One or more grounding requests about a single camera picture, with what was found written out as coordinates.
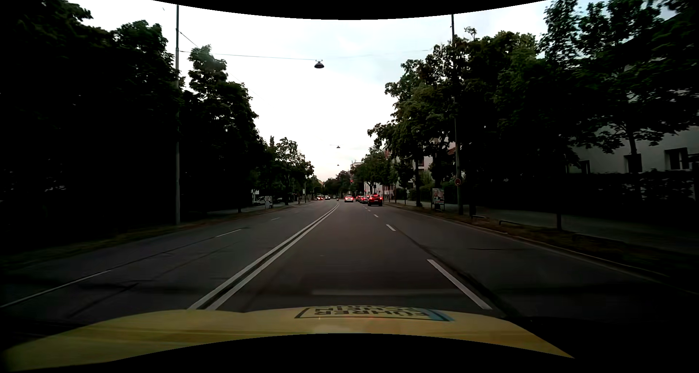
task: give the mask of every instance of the advertisement poster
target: advertisement poster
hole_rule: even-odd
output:
[[[432,203],[444,204],[444,189],[432,189]]]

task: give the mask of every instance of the asphalt road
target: asphalt road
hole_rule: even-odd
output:
[[[334,199],[32,265],[4,274],[2,290],[5,346],[169,309],[397,305],[645,328],[686,324],[699,307],[506,235]]]

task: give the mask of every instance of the parked car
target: parked car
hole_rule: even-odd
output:
[[[374,193],[371,195],[369,198],[369,201],[366,203],[369,207],[372,205],[378,205],[379,207],[384,206],[384,198],[379,196],[378,194]]]

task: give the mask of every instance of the double white line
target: double white line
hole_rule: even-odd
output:
[[[200,307],[206,305],[207,303],[211,302],[208,306],[205,307],[205,310],[216,310],[218,309],[219,306],[221,306],[225,301],[228,300],[228,298],[232,297],[233,294],[237,293],[240,288],[243,288],[245,284],[247,284],[252,278],[256,277],[258,273],[260,273],[262,270],[267,268],[269,264],[274,262],[277,258],[279,258],[280,255],[284,254],[285,251],[289,250],[294,244],[296,244],[298,241],[301,240],[306,234],[310,232],[310,230],[314,229],[315,226],[318,226],[320,222],[325,220],[330,214],[332,214],[335,209],[339,204],[336,204],[334,208],[331,210],[327,211],[323,216],[317,218],[313,222],[311,222],[308,226],[305,226],[301,231],[297,232],[296,234],[292,235],[289,239],[286,241],[279,243],[274,247],[274,249],[268,251],[265,253],[263,256],[252,262],[250,265],[247,267],[241,269],[237,274],[234,274],[231,279],[228,279],[223,282],[220,286],[215,288],[213,291],[210,293],[206,294],[204,297],[202,297],[200,300],[196,301],[192,306],[190,306],[188,309],[199,309]],[[262,265],[259,265],[260,262],[264,261],[267,257],[270,255],[274,254],[274,256],[267,261],[265,261]],[[227,290],[223,295],[219,296],[225,289],[229,288],[232,284],[234,284],[240,277],[243,275],[247,274],[252,268],[258,266],[259,267],[250,273],[248,276],[246,276],[244,279],[236,283],[233,288],[230,288]]]

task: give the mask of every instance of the hood decal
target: hood decal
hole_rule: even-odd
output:
[[[404,306],[334,305],[306,307],[294,318],[406,318],[409,320],[453,321],[446,314],[432,310]]]

